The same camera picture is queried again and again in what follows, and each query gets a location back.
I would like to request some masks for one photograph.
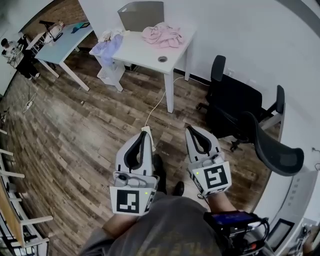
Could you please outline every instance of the shoe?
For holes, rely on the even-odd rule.
[[[179,181],[175,185],[172,195],[182,197],[182,195],[184,194],[184,191],[185,191],[185,184],[182,181]]]
[[[154,169],[155,169],[156,172],[161,172],[161,171],[163,171],[163,169],[164,169],[164,162],[162,161],[160,155],[155,154],[155,155],[152,157],[152,163],[153,163],[153,166],[154,166]]]

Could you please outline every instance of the gray storage box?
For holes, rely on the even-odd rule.
[[[118,14],[125,30],[142,32],[165,21],[164,2],[130,2],[118,10]]]

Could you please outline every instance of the black hair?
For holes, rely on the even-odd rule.
[[[8,40],[6,38],[2,39],[1,46],[4,47],[8,43]]]

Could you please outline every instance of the light blue table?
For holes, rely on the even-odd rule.
[[[46,62],[60,65],[81,87],[89,91],[89,87],[65,64],[66,58],[73,50],[79,51],[78,45],[93,31],[91,25],[80,28],[77,32],[71,33],[77,24],[70,24],[63,28],[63,35],[54,43],[53,46],[45,44],[35,56],[51,73],[56,77],[59,75],[54,72]]]

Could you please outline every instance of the pink cloth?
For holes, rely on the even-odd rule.
[[[184,37],[180,34],[180,28],[172,28],[165,22],[155,26],[148,26],[142,31],[143,39],[157,48],[178,48],[184,43]]]

